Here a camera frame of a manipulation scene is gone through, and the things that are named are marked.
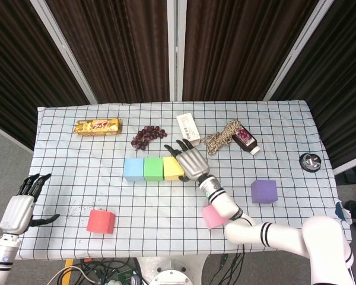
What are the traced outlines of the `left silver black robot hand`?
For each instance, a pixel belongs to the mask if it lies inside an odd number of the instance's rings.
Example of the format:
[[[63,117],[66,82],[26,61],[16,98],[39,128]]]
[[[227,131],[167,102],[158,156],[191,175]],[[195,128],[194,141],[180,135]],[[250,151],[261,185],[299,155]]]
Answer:
[[[33,211],[45,182],[51,173],[41,176],[39,173],[27,177],[16,195],[12,196],[0,222],[4,234],[22,235],[30,227],[39,227],[53,223],[60,217],[54,214],[49,218],[34,219]]]

